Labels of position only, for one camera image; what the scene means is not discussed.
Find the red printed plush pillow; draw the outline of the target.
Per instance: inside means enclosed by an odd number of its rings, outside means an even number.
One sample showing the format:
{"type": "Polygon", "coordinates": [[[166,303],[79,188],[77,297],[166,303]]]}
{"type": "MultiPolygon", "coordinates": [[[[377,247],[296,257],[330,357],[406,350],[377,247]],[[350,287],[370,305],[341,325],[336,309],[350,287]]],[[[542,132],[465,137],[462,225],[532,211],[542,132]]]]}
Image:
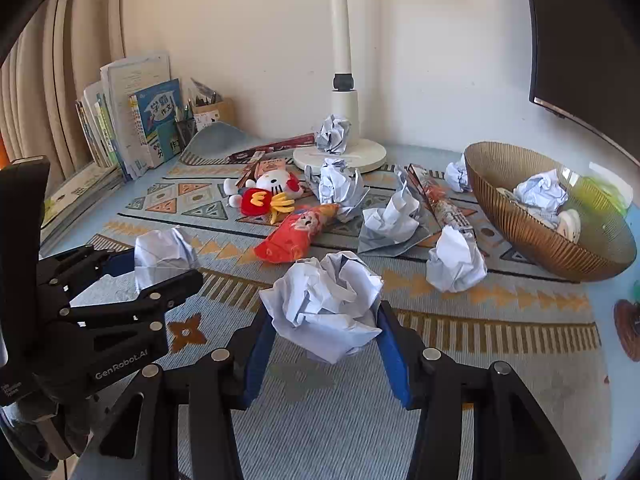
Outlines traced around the red printed plush pillow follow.
{"type": "Polygon", "coordinates": [[[254,247],[255,256],[272,264],[291,263],[303,258],[312,239],[336,216],[337,211],[337,204],[296,209],[275,231],[254,247]]]}

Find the hello kitty plush toy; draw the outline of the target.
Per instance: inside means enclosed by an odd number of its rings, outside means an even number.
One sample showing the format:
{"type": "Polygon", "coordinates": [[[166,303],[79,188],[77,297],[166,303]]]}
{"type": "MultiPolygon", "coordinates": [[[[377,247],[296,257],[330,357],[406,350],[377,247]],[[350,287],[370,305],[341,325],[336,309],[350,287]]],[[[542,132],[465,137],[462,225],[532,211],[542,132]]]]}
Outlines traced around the hello kitty plush toy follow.
{"type": "Polygon", "coordinates": [[[257,180],[248,179],[243,186],[224,180],[224,195],[229,205],[243,216],[265,217],[275,224],[280,214],[292,214],[295,201],[304,194],[298,177],[286,169],[268,170],[257,180]]]}

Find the paper ball large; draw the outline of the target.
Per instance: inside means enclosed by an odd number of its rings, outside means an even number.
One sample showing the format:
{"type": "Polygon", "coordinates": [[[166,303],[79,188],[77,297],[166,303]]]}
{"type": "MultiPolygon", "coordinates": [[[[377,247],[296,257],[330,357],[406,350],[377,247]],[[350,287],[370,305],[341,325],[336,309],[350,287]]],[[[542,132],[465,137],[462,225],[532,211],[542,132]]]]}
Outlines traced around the paper ball large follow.
{"type": "Polygon", "coordinates": [[[259,293],[277,334],[335,364],[375,339],[383,279],[353,252],[294,263],[259,293]]]}

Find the printed long carton box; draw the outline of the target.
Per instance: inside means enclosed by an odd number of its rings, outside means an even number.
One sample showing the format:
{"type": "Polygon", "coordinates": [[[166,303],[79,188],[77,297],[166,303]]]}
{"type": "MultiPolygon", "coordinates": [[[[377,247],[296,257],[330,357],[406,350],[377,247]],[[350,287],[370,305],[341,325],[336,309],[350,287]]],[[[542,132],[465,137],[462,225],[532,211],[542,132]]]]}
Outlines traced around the printed long carton box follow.
{"type": "Polygon", "coordinates": [[[423,167],[410,164],[406,169],[409,180],[431,209],[439,226],[450,226],[464,237],[474,238],[472,224],[462,214],[462,210],[448,198],[445,189],[437,184],[423,167]]]}

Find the dark red long box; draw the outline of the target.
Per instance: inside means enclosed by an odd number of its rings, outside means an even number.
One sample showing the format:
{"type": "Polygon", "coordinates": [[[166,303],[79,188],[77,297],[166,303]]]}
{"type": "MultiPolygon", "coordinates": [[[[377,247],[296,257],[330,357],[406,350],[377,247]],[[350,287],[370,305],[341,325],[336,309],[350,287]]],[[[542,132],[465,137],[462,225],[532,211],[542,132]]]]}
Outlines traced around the dark red long box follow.
{"type": "Polygon", "coordinates": [[[228,159],[230,160],[230,162],[240,164],[241,162],[247,162],[258,152],[269,154],[287,150],[295,150],[296,148],[308,148],[308,146],[315,145],[316,142],[314,142],[314,134],[306,133],[302,134],[301,136],[293,136],[292,138],[282,141],[262,144],[254,146],[254,148],[246,148],[245,150],[230,154],[228,156],[228,159]]]}

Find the crumpled paper near kitty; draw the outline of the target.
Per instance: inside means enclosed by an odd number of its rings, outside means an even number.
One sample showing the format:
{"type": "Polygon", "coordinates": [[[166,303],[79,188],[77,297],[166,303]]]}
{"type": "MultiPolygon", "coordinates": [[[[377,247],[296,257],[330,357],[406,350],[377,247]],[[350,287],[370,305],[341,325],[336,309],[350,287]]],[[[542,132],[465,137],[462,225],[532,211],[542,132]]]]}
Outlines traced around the crumpled paper near kitty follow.
{"type": "Polygon", "coordinates": [[[178,226],[147,232],[134,243],[134,279],[138,292],[199,267],[192,238],[178,226]]]}

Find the flat lying books stack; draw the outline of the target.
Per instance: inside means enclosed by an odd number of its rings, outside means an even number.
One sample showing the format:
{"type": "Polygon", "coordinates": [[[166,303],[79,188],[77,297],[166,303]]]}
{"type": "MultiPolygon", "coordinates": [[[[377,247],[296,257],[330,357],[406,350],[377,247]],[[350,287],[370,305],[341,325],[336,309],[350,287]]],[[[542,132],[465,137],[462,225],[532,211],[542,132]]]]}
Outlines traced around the flat lying books stack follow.
{"type": "Polygon", "coordinates": [[[44,201],[40,254],[50,252],[85,211],[116,190],[122,182],[122,172],[117,166],[101,168],[95,162],[65,181],[44,201]]]}

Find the standing books stack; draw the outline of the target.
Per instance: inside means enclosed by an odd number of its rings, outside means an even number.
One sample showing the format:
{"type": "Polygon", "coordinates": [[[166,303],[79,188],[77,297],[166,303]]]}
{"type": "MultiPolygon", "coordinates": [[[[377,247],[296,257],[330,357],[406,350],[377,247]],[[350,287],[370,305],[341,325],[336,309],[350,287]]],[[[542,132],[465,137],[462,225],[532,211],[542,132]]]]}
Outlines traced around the standing books stack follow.
{"type": "Polygon", "coordinates": [[[171,76],[166,52],[130,56],[100,68],[100,80],[78,102],[107,160],[127,181],[163,165],[182,151],[176,127],[182,107],[180,80],[171,76]]]}

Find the black mesh pen holder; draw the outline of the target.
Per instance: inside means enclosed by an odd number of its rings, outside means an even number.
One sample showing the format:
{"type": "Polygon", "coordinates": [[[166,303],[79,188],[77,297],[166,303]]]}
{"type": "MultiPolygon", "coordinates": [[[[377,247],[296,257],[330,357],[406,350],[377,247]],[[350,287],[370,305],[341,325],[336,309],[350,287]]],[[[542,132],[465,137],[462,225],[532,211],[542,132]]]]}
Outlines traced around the black mesh pen holder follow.
{"type": "Polygon", "coordinates": [[[198,132],[194,118],[186,118],[175,122],[181,149],[184,151],[198,132]]]}

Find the brown round coaster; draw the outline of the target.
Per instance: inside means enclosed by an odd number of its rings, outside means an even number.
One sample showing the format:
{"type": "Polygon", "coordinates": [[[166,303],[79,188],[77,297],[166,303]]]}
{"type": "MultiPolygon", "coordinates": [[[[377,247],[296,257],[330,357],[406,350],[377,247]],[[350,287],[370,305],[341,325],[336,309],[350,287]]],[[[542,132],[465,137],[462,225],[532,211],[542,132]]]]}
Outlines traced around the brown round coaster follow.
{"type": "Polygon", "coordinates": [[[620,345],[632,362],[640,361],[639,304],[618,300],[614,307],[614,323],[620,345]]]}

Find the brown cardboard organizer box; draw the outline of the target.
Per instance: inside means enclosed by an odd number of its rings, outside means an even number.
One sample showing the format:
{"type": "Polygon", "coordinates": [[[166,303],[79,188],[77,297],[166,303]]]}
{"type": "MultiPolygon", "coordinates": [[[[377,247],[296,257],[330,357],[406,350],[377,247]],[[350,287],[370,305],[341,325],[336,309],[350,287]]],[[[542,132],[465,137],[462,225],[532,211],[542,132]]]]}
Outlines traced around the brown cardboard organizer box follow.
{"type": "Polygon", "coordinates": [[[233,127],[238,124],[234,102],[230,98],[214,104],[194,107],[194,119],[197,132],[213,125],[214,122],[224,122],[233,127]]]}

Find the crumpled paper centre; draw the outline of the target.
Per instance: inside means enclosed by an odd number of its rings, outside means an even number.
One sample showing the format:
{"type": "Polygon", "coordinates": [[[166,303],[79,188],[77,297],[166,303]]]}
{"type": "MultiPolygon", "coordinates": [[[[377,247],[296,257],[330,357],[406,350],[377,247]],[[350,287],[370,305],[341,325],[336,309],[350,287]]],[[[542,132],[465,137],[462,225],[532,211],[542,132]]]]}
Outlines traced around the crumpled paper centre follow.
{"type": "Polygon", "coordinates": [[[347,223],[361,214],[370,188],[358,169],[349,168],[344,159],[326,158],[318,172],[305,166],[305,178],[321,205],[337,206],[336,218],[347,223]]]}

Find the crumpled paper on lamp base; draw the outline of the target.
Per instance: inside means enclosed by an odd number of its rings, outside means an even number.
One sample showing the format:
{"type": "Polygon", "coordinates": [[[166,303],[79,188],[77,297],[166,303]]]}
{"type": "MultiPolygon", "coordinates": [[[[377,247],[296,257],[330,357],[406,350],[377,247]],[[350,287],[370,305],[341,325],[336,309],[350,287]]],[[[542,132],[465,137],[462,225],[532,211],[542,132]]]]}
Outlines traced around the crumpled paper on lamp base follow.
{"type": "Polygon", "coordinates": [[[341,155],[346,151],[351,128],[347,118],[331,114],[314,134],[314,144],[323,153],[341,155]]]}

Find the white desk lamp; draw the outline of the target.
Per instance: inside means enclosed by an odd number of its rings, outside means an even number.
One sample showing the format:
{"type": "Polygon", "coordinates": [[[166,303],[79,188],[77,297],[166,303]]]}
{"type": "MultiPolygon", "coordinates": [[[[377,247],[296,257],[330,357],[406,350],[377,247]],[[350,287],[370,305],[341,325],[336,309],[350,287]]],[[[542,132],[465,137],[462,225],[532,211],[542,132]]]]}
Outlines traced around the white desk lamp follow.
{"type": "Polygon", "coordinates": [[[293,152],[295,165],[299,169],[312,169],[318,174],[324,160],[342,158],[347,165],[362,174],[377,170],[386,162],[383,145],[365,139],[360,134],[358,93],[352,76],[352,45],[348,15],[348,0],[331,0],[332,41],[333,41],[333,81],[330,113],[350,122],[346,150],[341,155],[323,153],[312,148],[296,148],[293,152]]]}

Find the black monitor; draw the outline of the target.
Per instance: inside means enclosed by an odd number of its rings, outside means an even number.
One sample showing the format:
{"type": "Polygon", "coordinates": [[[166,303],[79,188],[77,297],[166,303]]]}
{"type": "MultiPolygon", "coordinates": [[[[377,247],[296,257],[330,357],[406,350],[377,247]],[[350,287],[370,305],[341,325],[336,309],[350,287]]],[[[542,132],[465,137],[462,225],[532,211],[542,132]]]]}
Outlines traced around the black monitor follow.
{"type": "Polygon", "coordinates": [[[639,0],[528,0],[530,102],[639,160],[639,0]]]}

